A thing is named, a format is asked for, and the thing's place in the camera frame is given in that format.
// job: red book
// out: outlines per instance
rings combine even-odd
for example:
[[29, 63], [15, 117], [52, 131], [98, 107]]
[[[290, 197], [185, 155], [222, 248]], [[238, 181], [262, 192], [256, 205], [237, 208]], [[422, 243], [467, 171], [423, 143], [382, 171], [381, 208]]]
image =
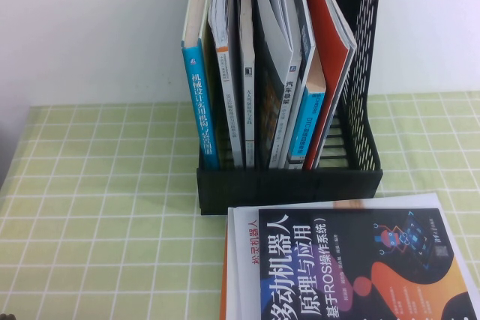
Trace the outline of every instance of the red book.
[[331, 9], [329, 9], [327, 1], [307, 0], [327, 89], [303, 169], [312, 169], [315, 165], [317, 155], [321, 151], [326, 134], [329, 131], [343, 87], [345, 76], [342, 72], [344, 67], [348, 65], [347, 59], [350, 47], [348, 43], [342, 41], [332, 17], [335, 14], [331, 12], [334, 5], [331, 4]]

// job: red book cover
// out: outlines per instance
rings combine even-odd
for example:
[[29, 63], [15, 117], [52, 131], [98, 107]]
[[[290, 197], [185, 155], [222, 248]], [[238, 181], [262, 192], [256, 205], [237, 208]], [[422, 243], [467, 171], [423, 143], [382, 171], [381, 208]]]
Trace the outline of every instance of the red book cover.
[[347, 60], [348, 47], [344, 45], [335, 28], [326, 0], [307, 0], [312, 19], [313, 33], [316, 47], [322, 62], [325, 75], [326, 92], [320, 111], [319, 120], [310, 142], [303, 169], [312, 169], [319, 147], [321, 146], [322, 133], [328, 131], [329, 110], [334, 103], [335, 94], [341, 86], [341, 72]]

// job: book spine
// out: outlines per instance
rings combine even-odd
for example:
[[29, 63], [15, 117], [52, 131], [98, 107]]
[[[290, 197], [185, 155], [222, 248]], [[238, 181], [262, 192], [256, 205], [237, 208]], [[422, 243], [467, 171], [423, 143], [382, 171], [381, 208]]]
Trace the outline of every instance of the book spine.
[[208, 169], [219, 169], [202, 47], [200, 45], [193, 48], [183, 47], [182, 53], [205, 166]]
[[280, 111], [278, 113], [277, 126], [275, 136], [271, 144], [270, 163], [268, 167], [274, 169], [280, 163], [280, 155], [282, 146], [284, 145], [285, 133], [287, 132], [287, 124], [292, 108], [293, 95], [297, 86], [297, 77], [299, 76], [300, 61], [290, 63], [289, 73], [286, 77], [285, 89], [280, 103]]
[[245, 165], [255, 167], [255, 69], [254, 64], [243, 68]]
[[230, 65], [228, 48], [217, 48], [218, 67], [222, 82], [223, 100], [225, 102], [226, 122], [230, 134], [232, 146], [233, 165], [236, 168], [243, 167], [242, 141], [240, 137], [239, 114], [236, 103], [235, 89], [232, 81], [232, 67]]
[[325, 93], [309, 93], [305, 88], [289, 147], [286, 169], [301, 169], [317, 124]]

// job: blue book spine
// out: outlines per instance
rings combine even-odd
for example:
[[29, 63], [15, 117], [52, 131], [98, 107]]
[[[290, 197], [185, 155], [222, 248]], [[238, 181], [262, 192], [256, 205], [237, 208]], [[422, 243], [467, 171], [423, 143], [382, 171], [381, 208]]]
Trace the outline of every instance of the blue book spine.
[[219, 169], [220, 162], [218, 160], [217, 142], [215, 141], [215, 127], [211, 117], [212, 110], [210, 109], [211, 103], [201, 41], [199, 40], [195, 47], [184, 48], [182, 46], [181, 50], [205, 166], [208, 169]]
[[289, 169], [301, 169], [303, 166], [324, 97], [325, 93], [309, 93], [305, 87], [290, 143], [287, 160]]

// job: book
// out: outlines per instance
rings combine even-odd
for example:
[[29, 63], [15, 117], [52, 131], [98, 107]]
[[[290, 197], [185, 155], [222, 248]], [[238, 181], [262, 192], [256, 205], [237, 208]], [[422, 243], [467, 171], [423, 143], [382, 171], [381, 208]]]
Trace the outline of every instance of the book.
[[304, 169], [314, 169], [318, 166], [357, 46], [353, 33], [335, 0], [307, 0], [307, 2], [327, 87], [320, 117], [304, 161]]
[[305, 92], [305, 85], [311, 72], [311, 62], [316, 49], [314, 30], [310, 18], [310, 11], [308, 10], [307, 0], [294, 0], [294, 2], [299, 23], [298, 26], [300, 28], [302, 57], [300, 68], [298, 69], [297, 86], [295, 88], [295, 94], [293, 95], [289, 122], [286, 126], [285, 140], [283, 141], [284, 144], [280, 153], [279, 168], [284, 167], [286, 169], [289, 169], [287, 164], [287, 156], [289, 155], [291, 142], [293, 141], [296, 119], [299, 116], [298, 113], [301, 106], [302, 97]]
[[222, 299], [239, 309], [227, 320], [479, 318], [436, 194], [232, 212]]
[[188, 0], [181, 50], [205, 167], [219, 169], [220, 163], [206, 70], [206, 60], [209, 60], [206, 46], [209, 36], [209, 29], [206, 26], [208, 5], [209, 0]]
[[260, 70], [259, 153], [262, 167], [277, 168], [301, 61], [293, 0], [256, 0]]
[[318, 50], [315, 49], [307, 84], [301, 97], [301, 105], [296, 116], [295, 128], [292, 132], [285, 169], [301, 169], [307, 155], [308, 147], [317, 125], [318, 116], [325, 97], [325, 77]]
[[217, 50], [226, 119], [232, 146], [233, 164], [243, 167], [242, 129], [239, 121], [239, 71], [236, 43], [236, 18], [233, 0], [211, 0], [208, 23]]
[[252, 0], [238, 0], [238, 33], [240, 38], [243, 85], [245, 166], [255, 167], [255, 49]]

